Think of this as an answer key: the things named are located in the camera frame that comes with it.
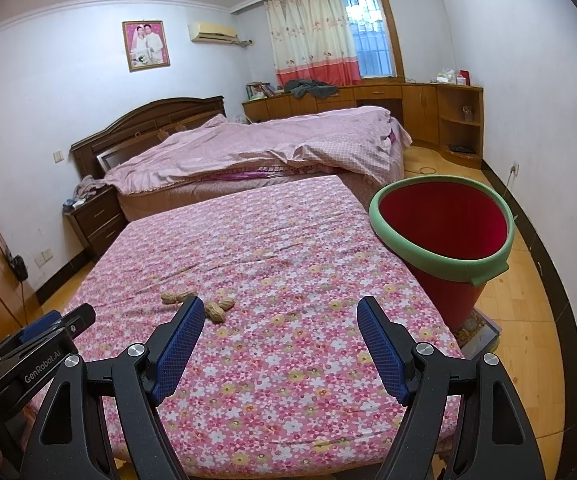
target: bride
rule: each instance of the bride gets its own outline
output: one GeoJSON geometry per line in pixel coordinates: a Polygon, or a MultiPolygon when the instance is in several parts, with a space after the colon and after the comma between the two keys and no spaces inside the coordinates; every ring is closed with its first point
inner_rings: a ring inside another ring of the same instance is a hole
{"type": "Polygon", "coordinates": [[[146,44],[146,33],[144,27],[141,25],[135,29],[133,33],[133,43],[131,44],[130,52],[136,65],[147,65],[151,62],[151,56],[146,44]]]}

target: trash can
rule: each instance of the trash can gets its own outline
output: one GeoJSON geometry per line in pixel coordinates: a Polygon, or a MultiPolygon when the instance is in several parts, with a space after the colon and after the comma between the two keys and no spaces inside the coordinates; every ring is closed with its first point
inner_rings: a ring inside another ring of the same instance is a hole
{"type": "Polygon", "coordinates": [[[369,216],[451,330],[467,319],[486,282],[509,268],[513,215],[475,180],[429,175],[390,184],[374,196],[369,216]]]}

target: silver screw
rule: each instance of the silver screw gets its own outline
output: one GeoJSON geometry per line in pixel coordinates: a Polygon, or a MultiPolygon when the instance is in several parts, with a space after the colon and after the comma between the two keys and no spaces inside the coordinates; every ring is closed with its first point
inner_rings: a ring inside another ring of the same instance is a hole
{"type": "Polygon", "coordinates": [[[131,357],[137,357],[139,355],[142,355],[144,353],[144,350],[146,350],[144,348],[144,345],[137,343],[128,347],[128,355],[130,355],[131,357]]]}
{"type": "Polygon", "coordinates": [[[485,354],[485,363],[491,366],[500,364],[500,358],[495,354],[485,354]]]}
{"type": "Polygon", "coordinates": [[[73,368],[74,366],[77,366],[79,362],[80,358],[77,355],[69,355],[69,357],[64,359],[64,364],[67,368],[73,368]]]}
{"type": "Polygon", "coordinates": [[[431,355],[433,353],[433,347],[428,343],[418,343],[415,349],[420,355],[431,355]]]}

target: green bucket rim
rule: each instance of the green bucket rim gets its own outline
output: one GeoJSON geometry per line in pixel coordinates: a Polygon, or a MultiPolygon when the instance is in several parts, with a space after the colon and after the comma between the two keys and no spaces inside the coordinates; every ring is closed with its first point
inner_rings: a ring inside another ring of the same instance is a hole
{"type": "Polygon", "coordinates": [[[434,174],[406,178],[405,180],[389,184],[380,189],[373,197],[371,206],[369,206],[369,219],[371,220],[373,231],[375,231],[380,240],[393,250],[395,254],[412,266],[442,280],[449,282],[466,282],[477,287],[484,285],[487,281],[506,272],[509,268],[507,259],[511,253],[513,238],[515,236],[515,220],[513,219],[513,214],[508,204],[504,201],[504,198],[497,192],[470,178],[434,174]],[[380,214],[380,202],[394,189],[415,186],[416,184],[423,184],[424,182],[456,182],[457,184],[463,184],[477,189],[489,196],[500,208],[506,220],[507,235],[502,247],[496,253],[486,258],[459,260],[428,251],[396,232],[380,214]]]}

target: pink blanket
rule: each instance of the pink blanket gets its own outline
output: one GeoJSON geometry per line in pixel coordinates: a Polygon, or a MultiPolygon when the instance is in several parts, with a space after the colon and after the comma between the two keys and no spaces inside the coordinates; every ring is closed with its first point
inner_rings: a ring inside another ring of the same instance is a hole
{"type": "MultiPolygon", "coordinates": [[[[86,360],[146,341],[176,306],[163,290],[234,298],[206,322],[182,380],[158,412],[189,475],[246,479],[324,474],[384,460],[405,409],[386,394],[360,335],[373,295],[419,341],[461,357],[405,264],[374,235],[337,176],[254,189],[132,222],[78,290],[97,321],[86,360]]],[[[39,406],[41,398],[34,399],[39,406]]],[[[104,399],[115,456],[129,460],[104,399]]],[[[451,397],[441,437],[454,433],[451,397]]]]}
{"type": "Polygon", "coordinates": [[[389,111],[379,107],[260,124],[229,123],[218,116],[113,168],[105,181],[129,195],[225,174],[264,171],[282,175],[340,168],[385,186],[396,180],[392,142],[407,146],[410,138],[389,111]]]}

